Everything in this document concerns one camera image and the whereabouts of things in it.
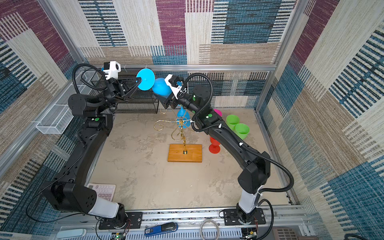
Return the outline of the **magenta wine glass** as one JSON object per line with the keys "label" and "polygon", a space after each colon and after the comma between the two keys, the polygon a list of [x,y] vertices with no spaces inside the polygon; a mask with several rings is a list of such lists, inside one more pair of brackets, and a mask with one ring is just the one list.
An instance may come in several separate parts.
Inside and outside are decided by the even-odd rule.
{"label": "magenta wine glass", "polygon": [[218,110],[218,109],[214,109],[214,111],[220,116],[220,117],[222,117],[222,112],[220,111],[220,110]]}

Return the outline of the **red wine glass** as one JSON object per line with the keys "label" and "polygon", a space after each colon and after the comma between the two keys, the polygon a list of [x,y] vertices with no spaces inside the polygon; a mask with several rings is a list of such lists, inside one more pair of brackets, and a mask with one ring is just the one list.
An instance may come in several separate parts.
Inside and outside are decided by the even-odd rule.
{"label": "red wine glass", "polygon": [[209,146],[209,151],[212,154],[218,154],[221,150],[220,143],[212,137],[210,137],[210,142],[211,142],[211,145]]}

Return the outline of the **green wine glass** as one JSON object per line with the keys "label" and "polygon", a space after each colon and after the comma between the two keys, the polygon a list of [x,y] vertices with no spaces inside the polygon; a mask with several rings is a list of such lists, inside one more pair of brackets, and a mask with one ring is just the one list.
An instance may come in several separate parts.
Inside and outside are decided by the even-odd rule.
{"label": "green wine glass", "polygon": [[240,123],[240,118],[236,115],[228,115],[226,117],[226,124],[232,131],[235,130],[236,125],[238,125],[239,123]]}
{"label": "green wine glass", "polygon": [[246,124],[239,123],[235,126],[234,132],[239,138],[244,140],[250,133],[250,127]]}

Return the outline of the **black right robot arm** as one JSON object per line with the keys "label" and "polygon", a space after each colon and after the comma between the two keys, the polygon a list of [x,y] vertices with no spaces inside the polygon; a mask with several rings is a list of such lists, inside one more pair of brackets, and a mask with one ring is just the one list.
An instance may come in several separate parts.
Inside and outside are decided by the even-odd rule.
{"label": "black right robot arm", "polygon": [[[186,79],[169,74],[163,79],[171,93],[162,96],[157,92],[155,97],[165,109],[177,106],[193,113],[191,128],[195,132],[205,134],[218,141],[238,162],[242,172],[238,177],[242,194],[236,209],[241,224],[253,221],[262,193],[281,193],[294,186],[291,172],[280,163],[270,159],[267,153],[260,153],[242,140],[223,118],[211,107],[214,88],[211,79],[202,73],[194,73]],[[271,175],[271,165],[280,168],[289,178],[287,186],[279,189],[266,188],[264,185]]]}

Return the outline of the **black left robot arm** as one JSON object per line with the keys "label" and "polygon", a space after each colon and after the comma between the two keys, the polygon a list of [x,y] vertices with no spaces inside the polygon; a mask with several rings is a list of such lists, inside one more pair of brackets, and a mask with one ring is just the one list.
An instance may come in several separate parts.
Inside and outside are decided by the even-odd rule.
{"label": "black left robot arm", "polygon": [[[105,81],[105,86],[97,87],[80,79],[89,88],[99,91],[98,95],[80,92],[76,72],[82,67],[94,70]],[[73,216],[94,216],[102,224],[115,229],[128,223],[124,205],[100,197],[95,190],[86,187],[86,178],[98,150],[113,128],[114,115],[105,111],[126,102],[142,82],[141,78],[136,78],[135,84],[128,87],[128,79],[118,79],[120,72],[121,65],[116,61],[105,62],[103,70],[90,64],[79,64],[74,68],[72,80],[76,92],[68,98],[68,105],[73,116],[84,119],[83,127],[77,134],[78,143],[67,163],[52,181],[44,182],[36,195],[44,195],[57,211],[70,212]]]}

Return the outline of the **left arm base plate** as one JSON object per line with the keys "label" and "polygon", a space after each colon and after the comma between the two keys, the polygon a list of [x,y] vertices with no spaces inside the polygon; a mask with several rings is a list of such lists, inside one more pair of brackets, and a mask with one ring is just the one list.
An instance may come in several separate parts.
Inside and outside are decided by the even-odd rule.
{"label": "left arm base plate", "polygon": [[126,212],[123,216],[118,214],[115,218],[102,218],[98,230],[127,230],[139,229],[142,223],[142,212]]}

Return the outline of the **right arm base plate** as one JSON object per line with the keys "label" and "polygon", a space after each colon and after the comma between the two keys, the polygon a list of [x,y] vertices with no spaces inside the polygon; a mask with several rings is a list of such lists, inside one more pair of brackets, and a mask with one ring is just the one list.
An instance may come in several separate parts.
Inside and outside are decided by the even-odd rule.
{"label": "right arm base plate", "polygon": [[224,209],[223,214],[226,226],[266,224],[265,215],[261,208],[255,208],[248,214],[241,209]]}

